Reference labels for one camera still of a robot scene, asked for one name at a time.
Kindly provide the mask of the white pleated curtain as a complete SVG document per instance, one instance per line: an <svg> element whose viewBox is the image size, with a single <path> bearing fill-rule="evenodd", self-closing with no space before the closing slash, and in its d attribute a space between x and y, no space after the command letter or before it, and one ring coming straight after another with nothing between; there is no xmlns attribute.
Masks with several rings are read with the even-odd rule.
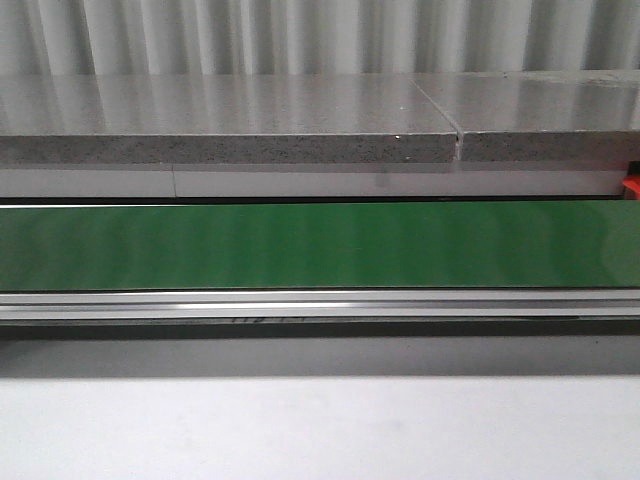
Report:
<svg viewBox="0 0 640 480"><path fill-rule="evenodd" d="M635 69L635 1L5 1L13 74Z"/></svg>

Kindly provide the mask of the grey stone slab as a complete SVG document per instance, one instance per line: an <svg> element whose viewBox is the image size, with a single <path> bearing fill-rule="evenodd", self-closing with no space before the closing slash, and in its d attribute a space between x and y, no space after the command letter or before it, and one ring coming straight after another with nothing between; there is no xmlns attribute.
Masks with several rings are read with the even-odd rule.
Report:
<svg viewBox="0 0 640 480"><path fill-rule="evenodd" d="M636 70L420 74L464 166L543 162L623 169L639 157Z"/></svg>
<svg viewBox="0 0 640 480"><path fill-rule="evenodd" d="M393 75L9 75L1 161L430 164L457 134Z"/></svg>

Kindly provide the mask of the green conveyor belt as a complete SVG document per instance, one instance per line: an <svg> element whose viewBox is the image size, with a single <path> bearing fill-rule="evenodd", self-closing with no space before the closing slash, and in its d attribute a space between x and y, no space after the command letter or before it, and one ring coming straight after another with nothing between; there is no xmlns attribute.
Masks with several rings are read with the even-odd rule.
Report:
<svg viewBox="0 0 640 480"><path fill-rule="evenodd" d="M5 291L635 287L629 200L7 208Z"/></svg>

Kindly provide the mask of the grey stone slab left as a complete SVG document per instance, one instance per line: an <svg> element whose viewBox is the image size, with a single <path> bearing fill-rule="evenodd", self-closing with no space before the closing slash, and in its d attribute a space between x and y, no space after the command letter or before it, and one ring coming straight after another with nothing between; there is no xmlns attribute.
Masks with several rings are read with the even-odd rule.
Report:
<svg viewBox="0 0 640 480"><path fill-rule="evenodd" d="M9 75L1 161L430 164L457 134L393 75Z"/></svg>

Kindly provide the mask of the aluminium conveyor side rail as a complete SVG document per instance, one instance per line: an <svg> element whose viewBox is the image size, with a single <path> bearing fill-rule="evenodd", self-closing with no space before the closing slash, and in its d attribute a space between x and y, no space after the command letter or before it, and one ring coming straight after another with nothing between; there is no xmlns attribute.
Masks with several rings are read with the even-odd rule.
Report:
<svg viewBox="0 0 640 480"><path fill-rule="evenodd" d="M636 320L636 288L140 290L4 293L4 327Z"/></svg>

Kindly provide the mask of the red plastic tray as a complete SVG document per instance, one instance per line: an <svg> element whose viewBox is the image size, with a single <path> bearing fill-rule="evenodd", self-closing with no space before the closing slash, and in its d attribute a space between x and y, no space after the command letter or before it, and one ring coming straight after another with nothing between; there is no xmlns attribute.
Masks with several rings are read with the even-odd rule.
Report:
<svg viewBox="0 0 640 480"><path fill-rule="evenodd" d="M625 200L640 200L640 175L628 174L622 180Z"/></svg>

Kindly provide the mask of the grey stone slab right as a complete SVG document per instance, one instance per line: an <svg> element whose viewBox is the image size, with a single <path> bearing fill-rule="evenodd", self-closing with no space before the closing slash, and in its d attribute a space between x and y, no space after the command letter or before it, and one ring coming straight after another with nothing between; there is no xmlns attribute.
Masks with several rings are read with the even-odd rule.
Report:
<svg viewBox="0 0 640 480"><path fill-rule="evenodd" d="M623 169L639 157L636 70L420 74L464 166L543 162Z"/></svg>

